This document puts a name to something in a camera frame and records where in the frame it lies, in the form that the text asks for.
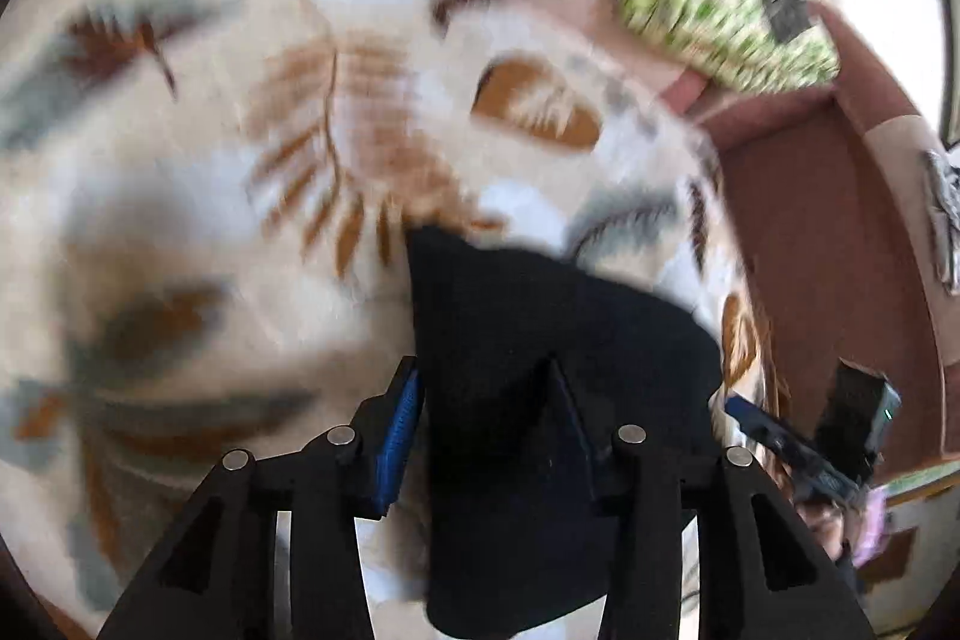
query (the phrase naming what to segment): patterned blanket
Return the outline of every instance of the patterned blanket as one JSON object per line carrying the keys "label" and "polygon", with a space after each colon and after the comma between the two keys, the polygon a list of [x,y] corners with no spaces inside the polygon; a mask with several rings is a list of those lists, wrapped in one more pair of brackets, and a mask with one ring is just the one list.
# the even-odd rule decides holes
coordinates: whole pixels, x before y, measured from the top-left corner
{"label": "patterned blanket", "polygon": [[[530,10],[18,0],[0,49],[0,533],[88,632],[220,453],[299,449],[383,389],[413,348],[405,224],[693,311],[725,443],[726,395],[764,401],[712,147]],[[421,453],[358,523],[380,637],[434,636],[424,500]],[[693,591],[693,528],[685,551]]]}

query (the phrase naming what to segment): patterned pillow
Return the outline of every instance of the patterned pillow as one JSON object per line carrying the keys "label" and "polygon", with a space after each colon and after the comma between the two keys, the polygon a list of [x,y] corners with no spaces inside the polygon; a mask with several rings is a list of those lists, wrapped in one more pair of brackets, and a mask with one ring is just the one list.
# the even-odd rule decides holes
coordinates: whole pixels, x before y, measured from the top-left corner
{"label": "patterned pillow", "polygon": [[776,92],[831,81],[839,58],[805,0],[620,0],[630,30],[723,85]]}

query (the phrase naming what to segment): black fabric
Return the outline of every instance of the black fabric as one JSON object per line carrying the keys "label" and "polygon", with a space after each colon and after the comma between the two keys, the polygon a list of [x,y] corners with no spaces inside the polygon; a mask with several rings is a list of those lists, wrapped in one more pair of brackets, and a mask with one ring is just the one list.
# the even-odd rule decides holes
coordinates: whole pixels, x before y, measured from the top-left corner
{"label": "black fabric", "polygon": [[840,573],[843,582],[847,586],[850,586],[851,591],[859,597],[863,593],[863,584],[861,584],[860,577],[856,574],[856,569],[853,567],[853,551],[847,540],[843,541],[842,550],[843,552],[836,562],[837,571]]}
{"label": "black fabric", "polygon": [[407,235],[430,432],[427,616],[453,637],[508,637],[606,593],[616,521],[544,372],[555,356],[592,416],[713,455],[714,340],[690,314],[522,250]]}

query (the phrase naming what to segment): light gray fabric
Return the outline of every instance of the light gray fabric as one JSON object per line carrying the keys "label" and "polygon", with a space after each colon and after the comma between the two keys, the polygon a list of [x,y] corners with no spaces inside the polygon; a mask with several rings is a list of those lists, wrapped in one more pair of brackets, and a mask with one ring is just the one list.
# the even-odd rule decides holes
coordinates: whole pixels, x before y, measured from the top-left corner
{"label": "light gray fabric", "polygon": [[950,295],[960,293],[960,172],[939,153],[925,153],[928,210],[937,276]]}

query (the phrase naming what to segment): black mount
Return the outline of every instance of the black mount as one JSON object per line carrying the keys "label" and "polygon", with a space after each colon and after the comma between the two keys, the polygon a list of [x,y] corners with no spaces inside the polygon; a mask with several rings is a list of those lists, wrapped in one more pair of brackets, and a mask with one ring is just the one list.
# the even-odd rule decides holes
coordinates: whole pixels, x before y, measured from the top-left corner
{"label": "black mount", "polygon": [[[704,640],[875,640],[833,562],[749,451],[688,458],[638,426],[584,419],[580,391],[551,378],[577,429],[598,512],[620,519],[600,640],[674,640],[682,510],[699,519]],[[397,498],[422,391],[414,360],[349,427],[299,453],[231,451],[190,498],[123,593],[101,640],[274,637],[277,512],[292,511],[294,640],[373,640],[353,520]]]}

